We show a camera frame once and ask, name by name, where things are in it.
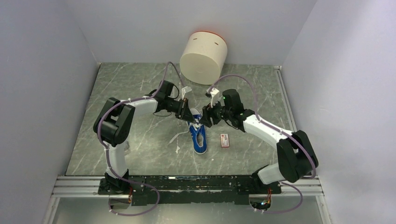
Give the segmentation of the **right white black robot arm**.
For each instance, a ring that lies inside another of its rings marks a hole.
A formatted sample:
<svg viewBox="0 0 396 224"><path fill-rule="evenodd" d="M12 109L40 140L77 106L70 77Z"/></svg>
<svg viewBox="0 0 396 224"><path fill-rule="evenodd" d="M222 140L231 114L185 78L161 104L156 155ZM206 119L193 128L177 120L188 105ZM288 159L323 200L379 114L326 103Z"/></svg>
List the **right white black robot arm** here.
<svg viewBox="0 0 396 224"><path fill-rule="evenodd" d="M225 121L231 127L252 134L277 151L277 163L264 166L252 176L252 188L264 193L271 183L288 181L291 183L305 175L316 173L318 160L304 131L292 132L262 119L255 111L246 109L235 89L220 93L216 88L207 91L210 103L203 107L200 124L206 127Z"/></svg>

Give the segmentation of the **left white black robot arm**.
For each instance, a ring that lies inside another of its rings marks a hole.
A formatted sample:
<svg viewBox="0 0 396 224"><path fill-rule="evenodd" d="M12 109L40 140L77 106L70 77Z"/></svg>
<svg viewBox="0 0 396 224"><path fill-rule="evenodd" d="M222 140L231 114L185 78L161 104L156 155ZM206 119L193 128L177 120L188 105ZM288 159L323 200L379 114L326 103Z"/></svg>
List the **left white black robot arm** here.
<svg viewBox="0 0 396 224"><path fill-rule="evenodd" d="M123 147L135 116L166 110L174 113L177 119L195 123L188 99L170 96L174 86L169 81L162 81L157 89L141 98L124 101L109 98L97 117L93 129L105 151L105 184L117 194L127 192L131 185Z"/></svg>

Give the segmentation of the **blue canvas sneaker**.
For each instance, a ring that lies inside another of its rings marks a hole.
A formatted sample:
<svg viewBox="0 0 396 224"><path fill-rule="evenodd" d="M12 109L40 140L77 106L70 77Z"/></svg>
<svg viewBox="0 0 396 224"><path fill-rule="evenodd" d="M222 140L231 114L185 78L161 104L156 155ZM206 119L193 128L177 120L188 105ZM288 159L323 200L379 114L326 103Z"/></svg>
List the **blue canvas sneaker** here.
<svg viewBox="0 0 396 224"><path fill-rule="evenodd" d="M197 108L191 108L190 111L196 121L196 123L187 122L193 141L193 148L195 153L204 154L207 151L205 126L198 124L202 114Z"/></svg>

